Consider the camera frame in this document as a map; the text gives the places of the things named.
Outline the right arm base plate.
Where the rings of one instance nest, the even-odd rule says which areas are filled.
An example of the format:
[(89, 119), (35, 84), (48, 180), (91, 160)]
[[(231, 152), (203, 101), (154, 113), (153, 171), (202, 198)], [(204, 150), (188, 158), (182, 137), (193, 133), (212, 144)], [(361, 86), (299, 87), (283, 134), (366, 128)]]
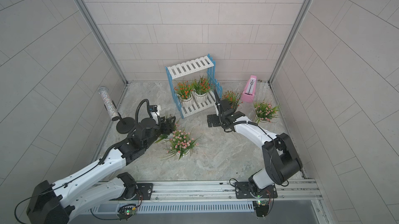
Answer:
[(248, 181), (235, 182), (235, 193), (237, 199), (275, 199), (278, 197), (275, 185), (269, 185), (260, 191), (256, 185), (251, 186)]

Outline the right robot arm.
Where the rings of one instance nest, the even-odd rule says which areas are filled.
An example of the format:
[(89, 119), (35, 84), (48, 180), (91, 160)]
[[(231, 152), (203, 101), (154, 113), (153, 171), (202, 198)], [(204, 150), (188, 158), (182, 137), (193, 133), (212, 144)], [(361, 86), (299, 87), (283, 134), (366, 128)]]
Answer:
[(286, 133), (275, 134), (251, 121), (244, 113), (233, 109), (226, 99), (220, 99), (214, 89), (216, 113), (208, 115), (209, 127), (222, 127), (225, 133), (235, 132), (252, 141), (262, 150), (264, 168), (251, 175), (248, 189), (254, 198), (271, 193), (272, 185), (285, 186), (303, 164)]

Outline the blue white wooden rack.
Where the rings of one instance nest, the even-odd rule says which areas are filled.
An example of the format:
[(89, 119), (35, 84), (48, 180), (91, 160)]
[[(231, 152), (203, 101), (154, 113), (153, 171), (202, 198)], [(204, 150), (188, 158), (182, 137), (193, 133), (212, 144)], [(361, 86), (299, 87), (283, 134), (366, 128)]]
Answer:
[(172, 98), (182, 118), (213, 107), (214, 92), (222, 95), (215, 64), (211, 55), (206, 55), (165, 68)]

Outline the red flower pot front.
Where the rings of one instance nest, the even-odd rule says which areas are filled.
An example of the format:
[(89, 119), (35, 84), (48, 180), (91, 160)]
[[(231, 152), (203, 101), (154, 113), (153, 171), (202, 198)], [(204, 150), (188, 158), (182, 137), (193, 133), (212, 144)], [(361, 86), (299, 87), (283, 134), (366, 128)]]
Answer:
[(193, 96), (198, 104), (205, 103), (207, 101), (208, 93), (211, 90), (209, 79), (201, 76), (198, 80), (192, 81)]

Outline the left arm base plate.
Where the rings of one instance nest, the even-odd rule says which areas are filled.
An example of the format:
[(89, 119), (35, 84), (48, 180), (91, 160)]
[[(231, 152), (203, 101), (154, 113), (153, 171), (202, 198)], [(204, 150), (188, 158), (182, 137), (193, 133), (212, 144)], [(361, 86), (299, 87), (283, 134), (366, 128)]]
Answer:
[(152, 183), (138, 183), (127, 187), (119, 198), (112, 201), (140, 201), (150, 200), (153, 191)]

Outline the red flower pot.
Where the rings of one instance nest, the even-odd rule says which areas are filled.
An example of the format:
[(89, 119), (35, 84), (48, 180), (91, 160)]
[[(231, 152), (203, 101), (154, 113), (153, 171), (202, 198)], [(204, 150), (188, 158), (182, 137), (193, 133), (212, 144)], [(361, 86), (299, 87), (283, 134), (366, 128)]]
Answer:
[(192, 81), (193, 96), (198, 104), (205, 103), (207, 101), (208, 93), (211, 90), (209, 79), (201, 76), (198, 80)]
[(188, 108), (193, 105), (193, 87), (189, 81), (179, 82), (174, 87), (174, 91), (177, 94), (182, 107)]
[(227, 100), (230, 104), (230, 107), (234, 110), (237, 110), (240, 104), (243, 103), (241, 100), (241, 93), (236, 91), (226, 91), (222, 95), (222, 100)]

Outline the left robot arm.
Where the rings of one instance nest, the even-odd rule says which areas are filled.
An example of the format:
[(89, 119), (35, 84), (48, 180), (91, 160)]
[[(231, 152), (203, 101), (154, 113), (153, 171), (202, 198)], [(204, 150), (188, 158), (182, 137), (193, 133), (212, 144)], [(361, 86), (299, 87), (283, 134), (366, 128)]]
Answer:
[(175, 129), (176, 117), (161, 117), (159, 107), (148, 99), (148, 117), (139, 120), (121, 118), (117, 130), (127, 137), (111, 145), (98, 160), (78, 172), (54, 183), (43, 181), (27, 198), (26, 215), (32, 224), (67, 224), (78, 215), (109, 200), (131, 200), (138, 195), (138, 185), (131, 174), (124, 172), (109, 182), (96, 185), (101, 179), (141, 157), (160, 136), (168, 136)]

